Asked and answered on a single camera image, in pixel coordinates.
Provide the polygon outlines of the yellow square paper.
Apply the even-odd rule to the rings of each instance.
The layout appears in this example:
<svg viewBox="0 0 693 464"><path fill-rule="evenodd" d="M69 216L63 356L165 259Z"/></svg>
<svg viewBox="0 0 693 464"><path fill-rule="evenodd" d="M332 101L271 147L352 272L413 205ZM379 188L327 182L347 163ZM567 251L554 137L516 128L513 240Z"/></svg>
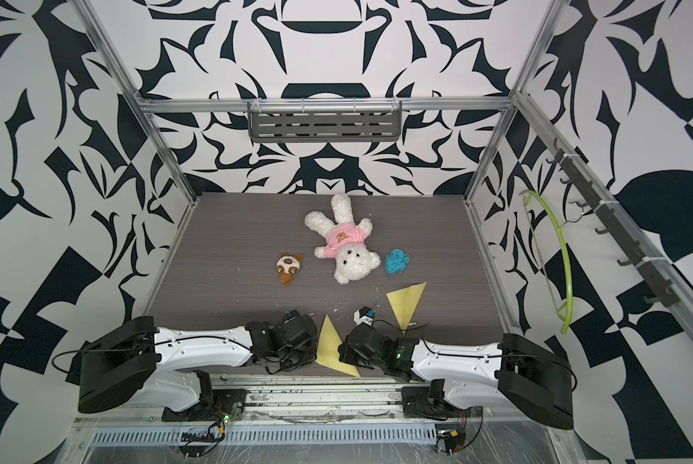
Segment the yellow square paper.
<svg viewBox="0 0 693 464"><path fill-rule="evenodd" d="M420 303L426 285L425 282L422 282L386 294L398 326L404 332L409 328L409 324Z"/></svg>

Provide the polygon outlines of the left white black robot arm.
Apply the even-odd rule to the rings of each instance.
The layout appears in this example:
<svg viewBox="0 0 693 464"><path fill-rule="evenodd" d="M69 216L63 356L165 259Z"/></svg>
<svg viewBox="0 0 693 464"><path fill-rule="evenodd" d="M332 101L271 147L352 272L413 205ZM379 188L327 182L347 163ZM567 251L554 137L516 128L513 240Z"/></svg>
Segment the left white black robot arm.
<svg viewBox="0 0 693 464"><path fill-rule="evenodd" d="M210 367L274 363L280 372L310 365L318 330L309 315L251 322L219 331L184 332L137 317L77 352L81 414L133 404L164 407L184 418L213 406Z"/></svg>

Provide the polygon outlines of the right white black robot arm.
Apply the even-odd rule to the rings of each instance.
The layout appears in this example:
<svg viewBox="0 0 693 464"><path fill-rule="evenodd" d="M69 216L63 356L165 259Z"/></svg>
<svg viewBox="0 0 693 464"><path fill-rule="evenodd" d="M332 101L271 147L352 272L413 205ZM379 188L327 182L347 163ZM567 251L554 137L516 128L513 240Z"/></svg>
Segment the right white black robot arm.
<svg viewBox="0 0 693 464"><path fill-rule="evenodd" d="M341 363L377 368L404 383L408 417L446 421L474 408L514 406L540 425L574 427L577 381L570 363L518 334L476 346L391 338L375 328L373 311L364 307L338 353Z"/></svg>

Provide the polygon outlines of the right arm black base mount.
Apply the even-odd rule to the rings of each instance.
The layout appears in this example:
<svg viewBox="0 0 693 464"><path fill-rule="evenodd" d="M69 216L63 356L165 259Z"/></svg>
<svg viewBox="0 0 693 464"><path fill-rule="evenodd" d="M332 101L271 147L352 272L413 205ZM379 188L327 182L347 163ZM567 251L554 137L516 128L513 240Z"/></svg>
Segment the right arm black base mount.
<svg viewBox="0 0 693 464"><path fill-rule="evenodd" d="M406 403L412 414L435 419L460 417L460 413L484 406L485 377L474 365L431 362L413 369L394 368L389 375L408 383L429 383L425 392L414 394Z"/></svg>

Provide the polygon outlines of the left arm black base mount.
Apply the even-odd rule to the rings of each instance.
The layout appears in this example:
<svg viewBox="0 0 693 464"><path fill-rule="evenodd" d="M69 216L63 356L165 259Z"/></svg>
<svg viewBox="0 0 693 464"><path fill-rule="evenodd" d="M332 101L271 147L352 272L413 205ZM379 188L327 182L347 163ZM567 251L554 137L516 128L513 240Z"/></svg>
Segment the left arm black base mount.
<svg viewBox="0 0 693 464"><path fill-rule="evenodd" d="M181 412L164 408L162 414L164 423L212 421L215 419L235 421L242 416L248 394L246 389L214 390L208 373L197 370L195 375L197 375L201 386L199 402Z"/></svg>

